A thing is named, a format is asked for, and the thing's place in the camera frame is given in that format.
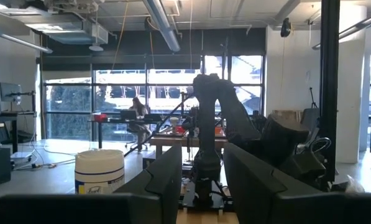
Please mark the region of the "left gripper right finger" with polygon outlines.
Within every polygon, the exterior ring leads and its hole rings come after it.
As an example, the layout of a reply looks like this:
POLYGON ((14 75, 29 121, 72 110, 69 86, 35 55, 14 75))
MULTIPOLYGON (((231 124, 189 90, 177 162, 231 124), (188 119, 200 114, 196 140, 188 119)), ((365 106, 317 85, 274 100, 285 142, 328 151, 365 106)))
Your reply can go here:
POLYGON ((240 223, 320 223, 328 209, 322 192, 238 146, 224 146, 227 183, 240 223))

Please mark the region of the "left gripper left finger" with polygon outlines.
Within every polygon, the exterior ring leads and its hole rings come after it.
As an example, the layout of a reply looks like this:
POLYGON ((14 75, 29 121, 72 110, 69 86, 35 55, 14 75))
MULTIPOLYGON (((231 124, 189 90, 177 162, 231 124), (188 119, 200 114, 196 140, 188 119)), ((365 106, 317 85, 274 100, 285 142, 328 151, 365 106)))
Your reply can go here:
POLYGON ((181 191, 182 152, 175 144, 115 191, 121 199, 119 223, 176 222, 181 191))

